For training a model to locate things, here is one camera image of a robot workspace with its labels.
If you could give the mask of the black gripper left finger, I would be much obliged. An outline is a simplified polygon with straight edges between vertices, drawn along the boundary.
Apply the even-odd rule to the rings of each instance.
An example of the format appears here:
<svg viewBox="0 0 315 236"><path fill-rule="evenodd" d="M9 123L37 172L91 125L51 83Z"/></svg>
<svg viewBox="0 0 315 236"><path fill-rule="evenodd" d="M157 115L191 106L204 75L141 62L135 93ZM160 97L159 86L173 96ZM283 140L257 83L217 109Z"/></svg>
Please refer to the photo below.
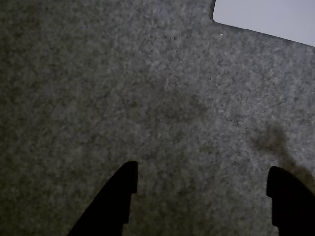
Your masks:
<svg viewBox="0 0 315 236"><path fill-rule="evenodd" d="M99 191L70 230L70 236L121 236L137 193L138 163L124 163Z"/></svg>

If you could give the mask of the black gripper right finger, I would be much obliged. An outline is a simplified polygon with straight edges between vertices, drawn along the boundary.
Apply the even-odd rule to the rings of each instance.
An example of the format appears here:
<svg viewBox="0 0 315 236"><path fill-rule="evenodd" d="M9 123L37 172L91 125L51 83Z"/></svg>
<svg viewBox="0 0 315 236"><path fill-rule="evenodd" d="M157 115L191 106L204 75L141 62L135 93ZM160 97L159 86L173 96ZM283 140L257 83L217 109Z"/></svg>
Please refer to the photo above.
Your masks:
<svg viewBox="0 0 315 236"><path fill-rule="evenodd" d="M292 173L272 166L266 195L272 200L272 224L280 236L315 234L315 196Z"/></svg>

